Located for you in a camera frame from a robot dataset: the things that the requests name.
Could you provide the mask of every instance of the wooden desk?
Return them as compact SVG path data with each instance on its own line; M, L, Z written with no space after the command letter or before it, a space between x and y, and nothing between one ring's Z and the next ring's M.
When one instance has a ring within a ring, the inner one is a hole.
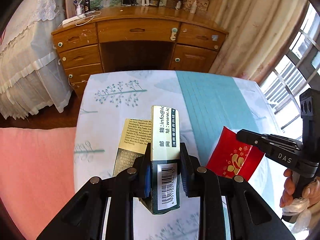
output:
M211 20L166 7L103 8L88 24L75 23L52 36L79 97L91 74L143 69L207 73L228 34Z

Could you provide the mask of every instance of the barcode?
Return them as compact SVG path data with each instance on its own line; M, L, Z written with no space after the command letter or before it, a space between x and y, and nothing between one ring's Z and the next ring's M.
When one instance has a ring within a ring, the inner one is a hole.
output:
M164 168L161 171L161 203L167 204L173 200L174 169Z
M158 210L175 206L177 204L177 164L158 164L157 173Z

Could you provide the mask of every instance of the pink blanket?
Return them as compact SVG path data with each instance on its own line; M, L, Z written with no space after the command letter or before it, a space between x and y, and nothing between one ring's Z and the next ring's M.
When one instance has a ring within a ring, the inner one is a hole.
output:
M0 197L27 240L74 195L75 135L75 127L0 128Z

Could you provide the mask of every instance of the wooden floor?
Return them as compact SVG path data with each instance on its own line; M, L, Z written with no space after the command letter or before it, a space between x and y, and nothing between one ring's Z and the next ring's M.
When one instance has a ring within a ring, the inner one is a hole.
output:
M24 120L14 120L8 117L7 120L0 114L0 128L18 127L31 129L53 129L59 127L76 127L80 110L81 99L73 92L69 104L59 113L54 105L46 106L39 110L36 115L31 115Z

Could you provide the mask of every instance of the silver bolt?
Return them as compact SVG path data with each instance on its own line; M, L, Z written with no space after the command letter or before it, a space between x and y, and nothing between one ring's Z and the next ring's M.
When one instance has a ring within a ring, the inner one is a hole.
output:
M136 172L137 172L137 169L134 167L127 169L127 173L129 173L129 174L135 174Z
M90 179L90 182L91 182L91 184L97 184L98 182L99 182L99 177L92 177L91 179Z
M243 178L240 175L235 176L236 182L243 182Z
M198 171L199 173L205 173L205 172L207 172L207 168L206 168L206 167L203 167L203 166L200 166L200 167L197 168L197 171Z

